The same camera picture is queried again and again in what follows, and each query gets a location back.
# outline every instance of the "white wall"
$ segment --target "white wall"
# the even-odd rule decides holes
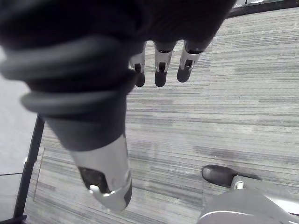
[[[4,59],[0,47],[0,61]],[[20,104],[28,87],[0,75],[0,221],[12,218],[36,114]]]

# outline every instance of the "gray carpet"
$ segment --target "gray carpet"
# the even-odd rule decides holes
[[[201,167],[226,165],[281,185],[299,198],[299,8],[224,22],[191,78],[176,80],[182,42],[163,88],[146,83],[128,97],[127,140],[133,196],[121,213],[85,189],[68,152],[46,126],[30,183],[28,224],[196,223],[226,189],[205,182]]]

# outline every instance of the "robotic fingertip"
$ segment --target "robotic fingertip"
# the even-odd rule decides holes
[[[184,68],[184,69],[179,68],[177,73],[177,79],[180,83],[185,83],[188,81],[190,74],[191,71],[189,71],[188,68]]]
[[[155,72],[155,84],[157,87],[163,87],[166,83],[167,72],[156,71]]]
[[[144,84],[145,84],[144,72],[138,73],[137,74],[137,80],[136,80],[136,86],[143,87]]]

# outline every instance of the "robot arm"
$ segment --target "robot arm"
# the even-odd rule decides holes
[[[71,152],[85,186],[107,208],[128,205],[126,97],[144,84],[144,43],[155,42],[163,86],[177,40],[185,82],[235,0],[0,0],[2,75],[31,89],[39,113]]]

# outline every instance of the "black rubber grip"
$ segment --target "black rubber grip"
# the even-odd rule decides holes
[[[177,79],[179,82],[185,83],[188,81],[190,74],[191,74],[191,71],[189,71],[188,67],[185,67],[184,69],[179,68],[178,74],[177,74]]]
[[[226,188],[230,188],[234,176],[237,175],[233,169],[217,165],[203,167],[201,174],[206,181]]]
[[[163,87],[166,83],[167,72],[155,72],[155,84],[157,87]]]
[[[145,84],[144,72],[137,73],[136,86],[142,87]]]

